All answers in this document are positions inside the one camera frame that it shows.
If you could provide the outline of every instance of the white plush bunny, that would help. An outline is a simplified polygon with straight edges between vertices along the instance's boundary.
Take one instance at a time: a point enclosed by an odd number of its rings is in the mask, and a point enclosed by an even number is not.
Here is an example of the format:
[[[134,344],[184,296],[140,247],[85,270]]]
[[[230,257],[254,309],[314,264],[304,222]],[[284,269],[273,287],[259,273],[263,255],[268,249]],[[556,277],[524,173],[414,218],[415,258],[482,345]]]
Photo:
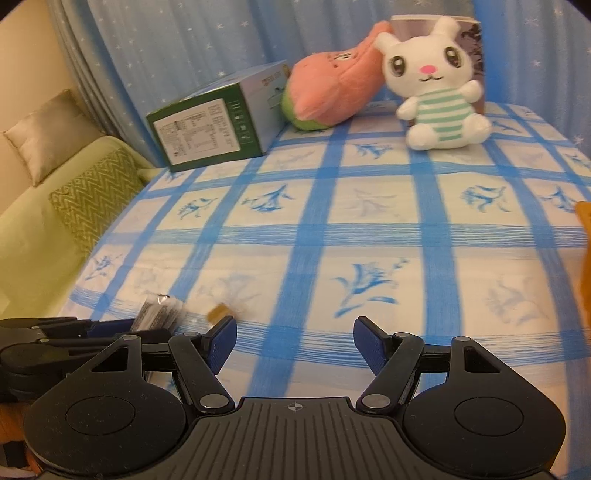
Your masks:
[[[472,61],[455,42],[460,25],[441,17],[426,37],[400,42],[380,33],[374,46],[384,54],[388,88],[407,98],[397,117],[416,119],[407,133],[414,150],[456,148],[482,143],[491,122],[470,105],[482,96],[482,86],[472,78]]]

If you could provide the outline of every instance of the crosshair mark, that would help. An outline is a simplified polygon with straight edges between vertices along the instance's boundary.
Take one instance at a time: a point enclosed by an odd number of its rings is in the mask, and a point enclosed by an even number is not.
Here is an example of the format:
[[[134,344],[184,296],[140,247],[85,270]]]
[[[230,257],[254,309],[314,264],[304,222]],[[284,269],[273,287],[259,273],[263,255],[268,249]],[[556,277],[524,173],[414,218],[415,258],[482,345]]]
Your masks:
[[[305,406],[295,401],[286,406],[286,408],[289,408],[293,413],[296,413],[297,411],[300,411],[302,408],[305,408]]]

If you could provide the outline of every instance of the small packet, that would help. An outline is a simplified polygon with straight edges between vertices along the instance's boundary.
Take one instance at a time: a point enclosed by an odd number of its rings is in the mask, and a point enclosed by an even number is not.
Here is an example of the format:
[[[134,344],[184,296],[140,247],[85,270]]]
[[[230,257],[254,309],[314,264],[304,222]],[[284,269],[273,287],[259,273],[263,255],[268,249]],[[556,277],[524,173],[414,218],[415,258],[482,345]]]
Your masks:
[[[166,328],[172,331],[184,317],[184,304],[175,297],[151,293],[131,326],[132,332]]]

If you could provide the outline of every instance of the cardboard box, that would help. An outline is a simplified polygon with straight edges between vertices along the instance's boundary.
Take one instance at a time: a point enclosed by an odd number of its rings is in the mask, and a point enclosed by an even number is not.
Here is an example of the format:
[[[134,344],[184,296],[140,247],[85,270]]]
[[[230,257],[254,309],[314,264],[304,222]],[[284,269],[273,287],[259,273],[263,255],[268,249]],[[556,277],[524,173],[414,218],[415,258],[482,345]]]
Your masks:
[[[287,122],[279,61],[237,72],[147,116],[171,171],[264,155]]]

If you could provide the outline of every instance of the metal screw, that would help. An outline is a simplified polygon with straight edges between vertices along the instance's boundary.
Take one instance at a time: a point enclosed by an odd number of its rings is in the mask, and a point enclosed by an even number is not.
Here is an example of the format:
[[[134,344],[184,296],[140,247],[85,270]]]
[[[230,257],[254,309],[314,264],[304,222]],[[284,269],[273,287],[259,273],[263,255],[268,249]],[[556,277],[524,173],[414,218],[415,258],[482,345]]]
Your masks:
[[[390,399],[386,395],[373,393],[361,399],[361,403],[367,408],[384,408],[390,405]]]
[[[224,395],[220,395],[219,393],[211,393],[209,395],[204,395],[199,400],[199,403],[203,405],[205,408],[222,408],[225,407],[230,403],[227,397]]]

